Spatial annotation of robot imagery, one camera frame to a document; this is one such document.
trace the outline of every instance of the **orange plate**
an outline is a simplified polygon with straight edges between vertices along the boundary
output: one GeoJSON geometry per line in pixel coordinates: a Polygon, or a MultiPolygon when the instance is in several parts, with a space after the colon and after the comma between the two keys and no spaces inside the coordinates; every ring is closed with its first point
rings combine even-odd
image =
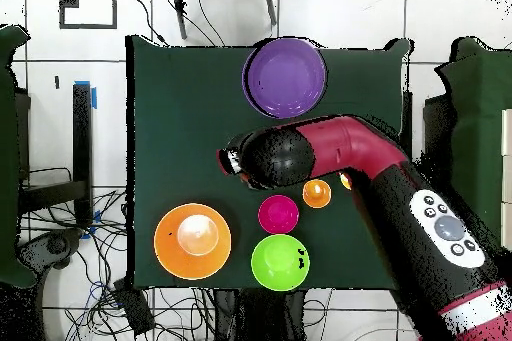
{"type": "Polygon", "coordinates": [[[202,279],[217,272],[231,251],[231,233],[224,218],[204,204],[189,203],[175,207],[158,223],[155,231],[155,253],[160,264],[171,274],[188,280],[202,279]],[[217,225],[219,242],[204,256],[192,256],[178,243],[178,227],[192,215],[208,216],[217,225]]]}

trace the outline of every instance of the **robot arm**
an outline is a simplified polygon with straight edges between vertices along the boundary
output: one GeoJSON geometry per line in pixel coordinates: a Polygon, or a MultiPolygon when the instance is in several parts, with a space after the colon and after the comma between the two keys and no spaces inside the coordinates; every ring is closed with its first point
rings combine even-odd
{"type": "Polygon", "coordinates": [[[492,257],[406,154],[354,116],[255,131],[217,153],[251,188],[347,169],[354,199],[423,340],[512,341],[512,295],[492,257]]]}

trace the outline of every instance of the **white tile floor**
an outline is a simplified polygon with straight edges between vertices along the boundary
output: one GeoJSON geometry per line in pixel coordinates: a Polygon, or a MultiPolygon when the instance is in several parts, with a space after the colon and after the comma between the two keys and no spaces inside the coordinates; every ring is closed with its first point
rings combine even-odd
{"type": "MultiPolygon", "coordinates": [[[[167,0],[141,0],[148,17],[135,0],[118,0],[116,30],[59,29],[58,0],[0,0],[0,24],[19,24],[28,29],[28,44],[18,49],[11,66],[18,85],[32,96],[30,119],[31,169],[55,166],[71,168],[71,88],[74,81],[88,80],[97,88],[97,109],[93,110],[94,194],[122,191],[126,182],[125,127],[125,48],[124,36],[144,35],[156,41],[147,24],[170,45],[210,45],[190,23],[185,22],[188,38],[179,34],[174,10],[167,0]],[[55,85],[59,77],[59,88],[55,85]]],[[[252,45],[269,36],[309,37],[330,48],[382,48],[389,40],[412,39],[415,50],[409,67],[413,103],[413,157],[423,146],[422,109],[426,98],[444,93],[434,68],[446,62],[452,42],[459,36],[475,35],[494,48],[512,42],[511,0],[280,0],[279,27],[271,29],[265,0],[201,0],[212,25],[228,46],[252,45]]],[[[66,23],[110,23],[111,0],[80,0],[78,9],[66,10],[66,23]]],[[[188,0],[188,17],[220,45],[220,40],[203,17],[198,0],[188,0]]],[[[34,174],[32,182],[64,181],[66,174],[34,174]]],[[[120,203],[109,210],[108,219],[123,221],[120,203]]],[[[31,221],[34,236],[41,222],[31,221]]],[[[108,233],[98,231],[105,239],[108,233]]],[[[126,270],[125,238],[114,245],[121,251],[109,251],[113,278],[126,270]]],[[[79,248],[88,264],[89,276],[98,280],[97,250],[90,240],[81,240],[79,248]]],[[[53,270],[44,292],[45,322],[49,341],[64,341],[71,326],[63,308],[71,308],[74,317],[83,313],[90,284],[85,278],[84,262],[78,255],[62,271],[53,270]]],[[[191,296],[188,289],[163,290],[169,303],[191,296]]],[[[330,290],[311,290],[307,299],[327,304],[330,290]]],[[[181,310],[162,313],[167,306],[159,292],[149,292],[157,322],[165,326],[196,324],[198,315],[190,312],[190,302],[181,310]]],[[[306,325],[322,318],[317,302],[306,305],[306,325]]],[[[403,315],[396,310],[386,291],[335,291],[329,301],[327,319],[306,328],[309,341],[414,341],[415,335],[403,315]]],[[[156,336],[148,334],[149,341],[156,336]]],[[[197,333],[205,339],[205,333],[197,333]]],[[[94,337],[90,341],[112,341],[94,337]]],[[[124,334],[119,341],[135,341],[124,334]]],[[[137,341],[146,341],[139,336],[137,341]]],[[[159,341],[178,341],[163,333],[159,341]]]]}

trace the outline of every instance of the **gray circle button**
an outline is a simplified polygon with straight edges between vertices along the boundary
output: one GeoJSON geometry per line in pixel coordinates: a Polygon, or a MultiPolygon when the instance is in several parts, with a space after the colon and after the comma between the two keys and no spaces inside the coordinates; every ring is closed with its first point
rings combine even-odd
{"type": "Polygon", "coordinates": [[[434,228],[437,235],[447,241],[459,241],[465,233],[462,222],[453,216],[441,216],[434,224],[434,228]]]}

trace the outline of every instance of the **small orange cup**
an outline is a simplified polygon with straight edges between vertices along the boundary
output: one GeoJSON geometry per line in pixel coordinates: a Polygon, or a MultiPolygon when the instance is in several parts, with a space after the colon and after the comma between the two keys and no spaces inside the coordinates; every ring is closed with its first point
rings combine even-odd
{"type": "Polygon", "coordinates": [[[302,198],[308,206],[320,209],[331,201],[331,187],[321,179],[312,179],[304,184],[302,198]]]}

